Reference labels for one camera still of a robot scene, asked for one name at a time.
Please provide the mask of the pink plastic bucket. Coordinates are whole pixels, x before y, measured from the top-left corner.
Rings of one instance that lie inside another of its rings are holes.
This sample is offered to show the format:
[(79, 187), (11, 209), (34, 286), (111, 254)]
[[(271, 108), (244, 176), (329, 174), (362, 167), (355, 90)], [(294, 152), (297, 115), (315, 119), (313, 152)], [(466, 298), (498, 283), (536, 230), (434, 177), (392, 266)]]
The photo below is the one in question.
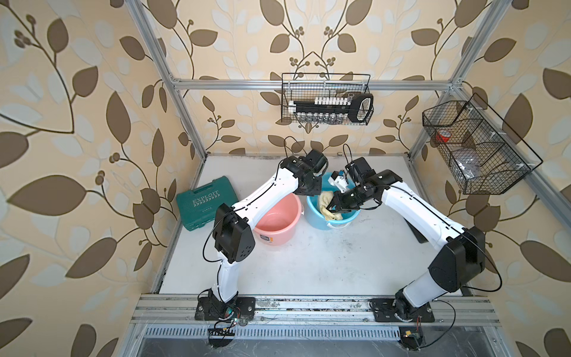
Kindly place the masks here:
[(300, 199), (290, 193), (258, 222), (254, 236), (266, 245), (284, 245), (294, 237), (297, 223), (303, 213)]

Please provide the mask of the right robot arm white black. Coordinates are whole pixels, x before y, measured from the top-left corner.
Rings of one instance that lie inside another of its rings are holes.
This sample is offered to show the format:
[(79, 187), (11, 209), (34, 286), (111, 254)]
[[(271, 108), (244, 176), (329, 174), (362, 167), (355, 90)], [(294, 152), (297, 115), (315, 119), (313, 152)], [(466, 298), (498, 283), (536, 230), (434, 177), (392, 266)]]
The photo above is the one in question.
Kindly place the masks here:
[(486, 254), (486, 235), (479, 228), (465, 228), (441, 214), (393, 171), (371, 170), (352, 178), (355, 187), (334, 192), (328, 211), (361, 210), (373, 200), (400, 214), (438, 251), (428, 270), (395, 294), (393, 311), (399, 319), (409, 321), (410, 315), (427, 303), (460, 290), (492, 262)]

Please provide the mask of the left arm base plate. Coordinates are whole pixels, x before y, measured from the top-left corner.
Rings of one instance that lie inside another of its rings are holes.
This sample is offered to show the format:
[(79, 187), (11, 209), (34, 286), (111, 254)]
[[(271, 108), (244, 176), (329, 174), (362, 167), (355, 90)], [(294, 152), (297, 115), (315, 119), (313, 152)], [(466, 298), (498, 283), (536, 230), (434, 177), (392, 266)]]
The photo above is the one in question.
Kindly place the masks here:
[(251, 321), (254, 319), (255, 304), (254, 297), (234, 297), (227, 303), (214, 295), (201, 297), (194, 318), (196, 321)]

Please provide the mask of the light blue plastic bucket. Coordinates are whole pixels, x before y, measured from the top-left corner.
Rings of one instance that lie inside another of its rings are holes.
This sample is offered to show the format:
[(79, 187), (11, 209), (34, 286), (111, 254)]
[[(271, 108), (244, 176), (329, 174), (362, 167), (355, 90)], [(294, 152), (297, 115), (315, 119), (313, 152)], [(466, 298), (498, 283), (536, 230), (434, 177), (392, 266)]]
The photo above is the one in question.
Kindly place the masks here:
[(330, 183), (332, 173), (325, 173), (322, 178), (322, 190), (317, 196), (306, 197), (306, 221), (315, 229), (328, 231), (348, 227), (360, 214), (360, 211), (350, 211), (349, 213), (334, 214), (335, 217), (325, 217), (320, 210), (320, 197), (323, 193), (332, 194), (339, 191), (339, 188)]

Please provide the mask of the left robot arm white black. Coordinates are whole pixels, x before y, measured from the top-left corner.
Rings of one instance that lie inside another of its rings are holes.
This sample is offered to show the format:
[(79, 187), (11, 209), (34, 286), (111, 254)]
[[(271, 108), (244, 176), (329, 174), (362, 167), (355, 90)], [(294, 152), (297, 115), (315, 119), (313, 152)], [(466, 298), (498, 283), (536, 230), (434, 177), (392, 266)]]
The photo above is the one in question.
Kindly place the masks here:
[(209, 313), (214, 319), (224, 321), (238, 316), (240, 263), (254, 250), (256, 225), (289, 194), (319, 194), (328, 166), (328, 159), (317, 150), (286, 157), (277, 165), (275, 174), (254, 193), (232, 206), (222, 204), (217, 208), (209, 234), (214, 239), (218, 255), (215, 262), (219, 265), (215, 284), (208, 290)]

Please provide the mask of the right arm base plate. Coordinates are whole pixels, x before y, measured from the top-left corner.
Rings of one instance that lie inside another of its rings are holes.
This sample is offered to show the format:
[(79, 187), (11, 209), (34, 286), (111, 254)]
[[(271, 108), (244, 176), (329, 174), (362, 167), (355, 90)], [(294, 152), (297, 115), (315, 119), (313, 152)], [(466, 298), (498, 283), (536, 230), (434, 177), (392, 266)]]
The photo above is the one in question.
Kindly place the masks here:
[(414, 307), (404, 298), (374, 298), (369, 304), (375, 322), (434, 323), (436, 321), (429, 303)]

